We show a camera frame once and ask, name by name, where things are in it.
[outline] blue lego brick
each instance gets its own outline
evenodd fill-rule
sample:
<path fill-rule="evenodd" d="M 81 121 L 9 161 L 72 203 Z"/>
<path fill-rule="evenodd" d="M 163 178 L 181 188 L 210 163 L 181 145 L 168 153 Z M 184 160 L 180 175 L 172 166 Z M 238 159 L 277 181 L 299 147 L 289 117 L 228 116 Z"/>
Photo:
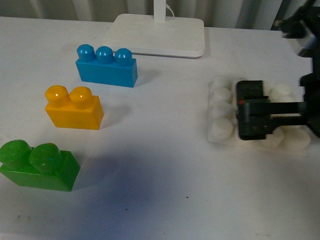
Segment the blue lego brick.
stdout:
<path fill-rule="evenodd" d="M 96 52 L 89 44 L 78 47 L 79 59 L 75 62 L 83 82 L 133 88 L 138 78 L 137 61 L 132 52 L 121 48 L 113 54 L 107 46 Z"/>

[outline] white lamp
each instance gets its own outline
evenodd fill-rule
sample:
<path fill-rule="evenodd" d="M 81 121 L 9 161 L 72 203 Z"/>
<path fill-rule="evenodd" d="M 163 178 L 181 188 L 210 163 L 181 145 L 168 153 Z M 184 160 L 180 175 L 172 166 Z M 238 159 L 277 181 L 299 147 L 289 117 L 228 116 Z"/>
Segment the white lamp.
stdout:
<path fill-rule="evenodd" d="M 198 58 L 205 51 L 204 22 L 196 18 L 166 16 L 166 0 L 154 0 L 154 16 L 119 15 L 104 43 L 117 51 L 135 54 Z"/>

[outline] table surface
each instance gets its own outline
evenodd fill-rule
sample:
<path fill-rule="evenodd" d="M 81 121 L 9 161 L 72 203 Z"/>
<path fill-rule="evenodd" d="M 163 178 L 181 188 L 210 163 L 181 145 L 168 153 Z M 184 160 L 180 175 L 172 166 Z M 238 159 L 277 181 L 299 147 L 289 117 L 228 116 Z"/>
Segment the table surface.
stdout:
<path fill-rule="evenodd" d="M 81 82 L 76 49 L 111 23 L 0 17 L 0 146 L 23 139 L 71 151 L 72 192 L 19 187 L 0 175 L 0 239 L 320 239 L 320 141 L 309 157 L 207 142 L 217 75 L 288 83 L 311 60 L 276 31 L 205 28 L 198 59 L 135 55 L 134 88 Z M 89 87 L 100 130 L 56 128 L 45 91 Z"/>

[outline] white lego baseplate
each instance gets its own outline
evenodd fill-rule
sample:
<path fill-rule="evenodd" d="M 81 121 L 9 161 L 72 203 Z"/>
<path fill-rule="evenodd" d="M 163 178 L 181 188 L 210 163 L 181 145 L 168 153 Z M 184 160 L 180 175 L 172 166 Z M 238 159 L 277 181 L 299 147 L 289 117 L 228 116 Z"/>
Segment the white lego baseplate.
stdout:
<path fill-rule="evenodd" d="M 209 83 L 207 140 L 210 143 L 307 157 L 307 147 L 311 142 L 311 137 L 309 131 L 301 126 L 278 127 L 264 140 L 241 140 L 239 138 L 236 119 L 236 84 L 245 80 L 247 79 L 241 77 L 231 80 L 219 75 Z M 263 92 L 274 103 L 295 102 L 291 87 L 285 83 L 271 86 L 264 81 Z"/>

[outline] white lego stud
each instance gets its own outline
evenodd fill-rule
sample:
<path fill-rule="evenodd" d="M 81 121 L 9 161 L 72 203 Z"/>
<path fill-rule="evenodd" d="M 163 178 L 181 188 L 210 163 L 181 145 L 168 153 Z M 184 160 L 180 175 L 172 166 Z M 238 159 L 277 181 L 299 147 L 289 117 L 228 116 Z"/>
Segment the white lego stud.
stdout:
<path fill-rule="evenodd" d="M 227 118 L 213 120 L 210 128 L 210 135 L 215 140 L 227 140 L 233 133 L 235 126 Z"/>
<path fill-rule="evenodd" d="M 269 98 L 272 102 L 277 102 L 283 96 L 291 94 L 291 87 L 286 83 L 278 83 L 271 89 Z"/>
<path fill-rule="evenodd" d="M 214 89 L 218 88 L 226 88 L 230 89 L 231 88 L 231 80 L 224 75 L 218 75 L 214 78 L 212 82 L 209 84 L 209 93 L 212 93 Z"/>
<path fill-rule="evenodd" d="M 287 149 L 300 151 L 305 149 L 311 142 L 309 134 L 299 128 L 290 129 L 285 132 L 283 144 Z"/>
<path fill-rule="evenodd" d="M 237 96 L 233 95 L 231 100 L 231 105 L 233 107 L 234 111 L 237 111 L 238 105 L 237 105 Z"/>
<path fill-rule="evenodd" d="M 212 119 L 227 118 L 230 119 L 234 109 L 230 103 L 225 101 L 215 102 L 209 109 L 209 116 Z"/>
<path fill-rule="evenodd" d="M 259 142 L 268 149 L 273 149 L 279 146 L 279 144 L 285 138 L 285 133 L 281 128 L 276 128 L 272 134 L 267 134 L 266 139 L 259 140 Z"/>
<path fill-rule="evenodd" d="M 212 91 L 209 95 L 209 106 L 217 102 L 227 102 L 230 103 L 232 98 L 232 93 L 229 89 L 225 87 L 218 87 Z"/>

